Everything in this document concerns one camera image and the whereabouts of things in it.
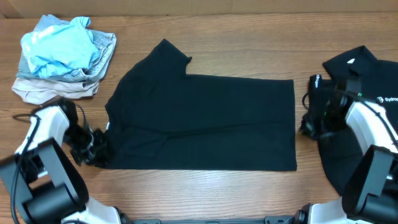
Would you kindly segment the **black t-shirt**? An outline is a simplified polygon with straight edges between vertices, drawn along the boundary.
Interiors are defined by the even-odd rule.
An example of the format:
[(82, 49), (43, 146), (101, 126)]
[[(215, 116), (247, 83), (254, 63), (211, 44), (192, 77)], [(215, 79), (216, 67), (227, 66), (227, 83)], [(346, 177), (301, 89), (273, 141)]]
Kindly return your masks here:
[(162, 40), (105, 108), (108, 169), (295, 171), (292, 80), (189, 75)]

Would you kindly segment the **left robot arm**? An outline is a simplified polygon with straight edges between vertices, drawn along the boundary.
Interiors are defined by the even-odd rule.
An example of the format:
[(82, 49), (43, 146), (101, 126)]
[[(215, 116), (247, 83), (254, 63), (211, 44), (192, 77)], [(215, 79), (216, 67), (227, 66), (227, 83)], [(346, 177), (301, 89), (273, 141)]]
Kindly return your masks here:
[(75, 169), (104, 167), (114, 156), (101, 130), (78, 124), (78, 108), (60, 98), (26, 114), (27, 136), (1, 161), (14, 223), (130, 223), (120, 209), (90, 197)]

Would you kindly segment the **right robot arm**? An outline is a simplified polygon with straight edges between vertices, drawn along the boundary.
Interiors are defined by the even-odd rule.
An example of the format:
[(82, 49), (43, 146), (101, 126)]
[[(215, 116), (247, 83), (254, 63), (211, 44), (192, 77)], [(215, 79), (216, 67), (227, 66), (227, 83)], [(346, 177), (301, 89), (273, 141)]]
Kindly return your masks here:
[(397, 223), (397, 131), (381, 98), (359, 80), (310, 77), (300, 131), (318, 143), (323, 170), (340, 197), (310, 204), (296, 223)]

